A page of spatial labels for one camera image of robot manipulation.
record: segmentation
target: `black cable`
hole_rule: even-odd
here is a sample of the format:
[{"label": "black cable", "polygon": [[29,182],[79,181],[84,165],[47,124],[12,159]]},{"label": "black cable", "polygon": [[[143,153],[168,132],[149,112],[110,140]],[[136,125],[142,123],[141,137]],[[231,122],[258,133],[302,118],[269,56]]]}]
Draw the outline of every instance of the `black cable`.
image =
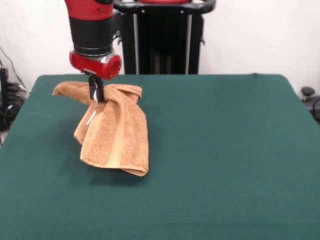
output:
[{"label": "black cable", "polygon": [[6,52],[3,50],[3,48],[0,46],[0,51],[3,53],[3,55],[10,61],[11,66],[12,66],[12,71],[14,73],[14,75],[16,76],[16,78],[18,79],[18,81],[21,83],[21,85],[26,88],[26,85],[22,82],[22,80],[20,79],[20,77],[18,76],[15,66],[14,66],[14,62],[12,61],[12,59],[6,54]]}]

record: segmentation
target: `white wall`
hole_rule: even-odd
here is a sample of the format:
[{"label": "white wall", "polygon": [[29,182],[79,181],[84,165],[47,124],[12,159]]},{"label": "white wall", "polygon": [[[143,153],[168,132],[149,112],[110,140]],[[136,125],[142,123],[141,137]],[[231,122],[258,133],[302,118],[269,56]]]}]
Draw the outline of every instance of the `white wall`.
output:
[{"label": "white wall", "polygon": [[[78,73],[63,0],[2,0],[0,13],[0,45],[29,89],[39,75]],[[319,0],[217,0],[204,39],[201,74],[276,73],[320,91]]]}]

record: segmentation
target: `table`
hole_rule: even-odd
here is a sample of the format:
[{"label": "table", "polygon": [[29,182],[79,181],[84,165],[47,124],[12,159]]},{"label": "table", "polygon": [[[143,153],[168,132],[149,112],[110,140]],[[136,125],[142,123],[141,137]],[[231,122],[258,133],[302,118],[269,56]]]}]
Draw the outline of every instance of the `table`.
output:
[{"label": "table", "polygon": [[36,81],[0,149],[1,240],[318,240],[320,131],[281,75],[122,75],[146,113],[146,177],[86,165],[87,106]]}]

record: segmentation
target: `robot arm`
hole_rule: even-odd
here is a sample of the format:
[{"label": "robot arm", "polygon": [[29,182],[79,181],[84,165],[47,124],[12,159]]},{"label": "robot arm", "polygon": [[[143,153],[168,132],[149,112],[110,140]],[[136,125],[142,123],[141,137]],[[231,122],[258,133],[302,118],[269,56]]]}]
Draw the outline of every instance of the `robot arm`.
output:
[{"label": "robot arm", "polygon": [[102,79],[116,77],[121,58],[114,53],[112,0],[65,0],[68,9],[73,49],[72,66],[89,75],[90,96],[98,89],[103,101]]}]

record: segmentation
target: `orange towel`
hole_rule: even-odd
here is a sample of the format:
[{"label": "orange towel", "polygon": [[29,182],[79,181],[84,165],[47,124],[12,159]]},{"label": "orange towel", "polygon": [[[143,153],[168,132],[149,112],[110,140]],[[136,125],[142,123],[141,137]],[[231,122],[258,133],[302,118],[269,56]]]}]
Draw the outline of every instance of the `orange towel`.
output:
[{"label": "orange towel", "polygon": [[109,84],[103,92],[105,102],[98,103],[90,99],[88,83],[65,81],[55,87],[53,95],[69,96],[89,105],[74,132],[82,144],[82,161],[142,177],[149,171],[147,119],[137,105],[142,88]]}]

